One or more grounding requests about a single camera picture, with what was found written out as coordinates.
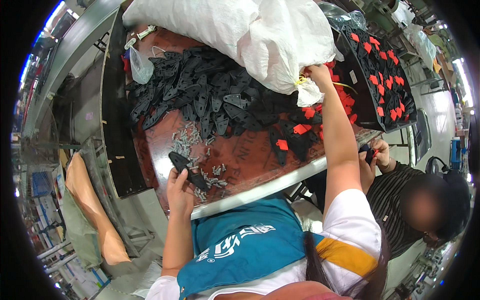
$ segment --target factory floor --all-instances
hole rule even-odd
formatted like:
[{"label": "factory floor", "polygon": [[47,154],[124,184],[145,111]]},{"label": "factory floor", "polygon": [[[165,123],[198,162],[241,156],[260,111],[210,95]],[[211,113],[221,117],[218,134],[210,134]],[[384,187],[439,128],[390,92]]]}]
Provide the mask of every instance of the factory floor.
[{"label": "factory floor", "polygon": [[[101,72],[101,68],[93,69],[93,72]],[[418,64],[411,67],[411,70],[407,72],[407,74],[413,79],[410,81],[411,83],[419,82],[425,79],[423,71]],[[79,131],[75,134],[78,142],[82,142],[83,138],[86,138],[88,135],[95,132],[96,128],[98,128],[97,124],[92,123],[94,120],[90,119],[89,115],[90,112],[98,111],[95,109],[95,107],[98,107],[98,93],[96,92],[97,87],[86,84],[82,84],[81,86],[82,90],[85,92],[84,95],[90,95],[90,97],[88,99],[82,99],[82,104],[79,105],[79,108],[76,111],[77,114],[74,116],[75,130]],[[450,93],[439,92],[424,96],[420,95],[421,93],[425,93],[427,91],[427,86],[423,86],[421,89],[418,87],[412,89],[417,107],[423,108],[426,111],[432,135],[431,149],[415,166],[415,168],[421,170],[425,169],[426,162],[432,155],[438,156],[444,161],[449,160],[450,140],[455,135],[455,111]],[[398,131],[390,134],[383,134],[383,138],[390,144],[401,143],[400,132]],[[390,155],[402,163],[408,163],[407,147],[394,148],[392,149]],[[144,201],[154,204],[156,200],[155,193],[152,192],[142,193],[134,197],[135,199],[125,199],[123,201],[132,201],[132,203]],[[125,219],[129,219],[128,215],[130,213],[131,209],[127,208],[121,211],[122,215],[125,214]],[[140,258],[133,259],[132,263],[121,263],[119,265],[108,266],[106,268],[114,278],[111,283],[101,291],[101,293],[97,296],[97,299],[138,299],[137,296],[132,296],[129,294],[136,290],[138,283],[142,280],[150,263],[159,258],[163,251],[162,240],[164,240],[166,227],[159,224],[158,214],[161,213],[161,209],[158,209],[158,207],[157,209],[145,209],[139,211],[140,217],[148,229],[152,232],[156,232],[156,238],[142,251],[142,256]],[[425,244],[419,241],[403,255],[390,261],[385,298],[390,295],[393,292],[393,289],[403,280],[403,278],[405,278],[410,271],[411,264],[415,261],[419,254],[423,253],[424,250]]]}]

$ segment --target dark hair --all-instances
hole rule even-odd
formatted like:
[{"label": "dark hair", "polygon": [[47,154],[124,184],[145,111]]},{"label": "dark hair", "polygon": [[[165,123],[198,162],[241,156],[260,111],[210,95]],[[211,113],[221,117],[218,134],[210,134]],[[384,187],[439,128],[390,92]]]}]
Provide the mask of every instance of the dark hair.
[{"label": "dark hair", "polygon": [[387,277],[387,264],[390,260],[390,250],[388,247],[388,241],[382,229],[382,247],[380,250],[380,256],[377,266],[371,270],[367,275],[357,282],[354,282],[349,288],[344,291],[337,290],[332,284],[327,275],[325,274],[322,266],[324,260],[318,253],[313,241],[313,235],[311,232],[306,231],[304,233],[303,244],[305,249],[305,257],[307,258],[307,268],[305,270],[305,280],[320,282],[333,292],[340,296],[348,296],[353,299],[368,299],[376,300],[380,299]]},{"label": "dark hair", "polygon": [[467,181],[457,170],[443,175],[450,190],[446,199],[446,214],[443,225],[435,231],[439,239],[449,241],[465,229],[470,216],[470,190]]}]

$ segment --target woman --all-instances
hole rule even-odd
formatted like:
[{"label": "woman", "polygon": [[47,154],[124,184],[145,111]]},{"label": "woman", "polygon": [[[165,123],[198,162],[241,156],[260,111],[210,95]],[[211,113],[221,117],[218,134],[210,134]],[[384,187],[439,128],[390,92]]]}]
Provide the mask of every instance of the woman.
[{"label": "woman", "polygon": [[172,169],[163,269],[147,300],[379,299],[388,257],[361,191],[353,130],[328,68],[311,66],[305,74],[325,93],[323,232],[302,232],[276,194],[191,224],[187,170]]}]

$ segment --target worktable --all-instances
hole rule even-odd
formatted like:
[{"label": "worktable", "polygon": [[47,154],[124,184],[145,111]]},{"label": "worktable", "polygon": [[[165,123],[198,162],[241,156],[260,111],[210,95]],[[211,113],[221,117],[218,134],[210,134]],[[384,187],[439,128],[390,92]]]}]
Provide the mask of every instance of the worktable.
[{"label": "worktable", "polygon": [[[139,26],[135,29],[135,33],[140,33],[146,28],[146,24]],[[119,36],[121,36],[123,40],[121,42],[115,41],[114,39]],[[137,48],[140,53],[149,57],[161,56],[162,51],[158,48],[165,51],[182,52],[184,48],[201,45],[195,40],[177,35],[162,28],[158,28],[156,31],[148,34],[141,41],[136,35],[135,37],[137,38],[137,42],[134,47]],[[118,76],[123,76],[124,80],[125,73],[123,72],[123,64],[119,56],[124,53],[123,45],[131,38],[131,33],[126,33],[121,24],[121,17],[117,16],[110,36],[108,47],[109,59],[106,59],[106,64],[109,64],[109,60],[110,63],[115,61],[116,67],[113,69],[116,69],[117,73],[121,73],[121,75]],[[106,85],[117,80],[109,77],[108,81],[110,83],[106,82],[106,69],[104,73],[105,80],[102,83],[104,87],[103,94],[106,92]],[[127,74],[126,82],[129,83],[130,81],[131,75]],[[118,103],[120,100],[126,100],[125,95],[117,95],[116,97],[118,101],[116,100],[115,103]],[[106,105],[106,103],[102,104],[103,111],[107,109]],[[183,121],[181,113],[178,110],[171,111],[165,115],[163,119],[160,119],[155,126],[146,131],[141,129],[141,121],[142,120],[137,124],[137,128],[132,130],[132,141],[137,157],[132,157],[131,152],[128,153],[127,150],[119,146],[110,147],[107,145],[106,153],[108,158],[112,160],[109,166],[112,168],[112,165],[115,163],[132,165],[132,161],[138,159],[146,187],[155,189],[158,200],[168,215],[166,184],[170,169],[173,167],[168,157],[168,153],[171,151],[170,147],[173,146],[172,133],[185,129],[187,123]],[[102,122],[102,128],[104,131],[113,130],[110,121],[108,121],[108,123]],[[313,129],[318,133],[320,130],[319,125],[315,125]],[[353,125],[353,129],[359,146],[367,143],[381,133],[363,129],[356,125]],[[206,155],[208,148],[211,149],[210,156]],[[114,159],[114,157],[121,156],[124,156],[124,158]],[[232,136],[229,139],[216,137],[208,146],[205,145],[205,143],[193,145],[190,157],[196,156],[200,158],[195,162],[194,166],[198,165],[204,172],[211,173],[213,166],[225,164],[227,170],[222,172],[219,179],[225,179],[228,185],[225,187],[226,192],[223,198],[222,192],[224,189],[212,187],[208,193],[207,201],[201,203],[200,200],[197,199],[192,219],[209,216],[253,202],[326,169],[326,158],[322,141],[314,144],[309,150],[306,162],[300,162],[294,157],[293,153],[289,151],[287,163],[284,167],[281,167],[277,162],[275,154],[271,151],[266,129],[260,132],[246,131],[241,136]]]}]

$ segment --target person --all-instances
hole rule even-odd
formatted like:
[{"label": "person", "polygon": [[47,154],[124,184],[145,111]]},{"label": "person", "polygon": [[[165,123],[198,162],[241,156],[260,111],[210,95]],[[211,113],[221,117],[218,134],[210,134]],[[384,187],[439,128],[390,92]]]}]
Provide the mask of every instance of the person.
[{"label": "person", "polygon": [[[470,192],[465,179],[455,170],[443,178],[425,174],[390,157],[388,143],[377,139],[370,147],[379,152],[370,165],[366,152],[359,153],[360,177],[375,219],[383,225],[391,259],[399,257],[416,241],[438,247],[457,236],[470,213]],[[375,176],[375,166],[382,175]],[[321,206],[325,175],[306,180]]]},{"label": "person", "polygon": [[194,187],[173,168],[163,268],[146,300],[380,298],[388,248],[361,191],[352,127],[328,68],[304,73],[325,93],[323,231],[303,232],[279,193],[190,222]]}]

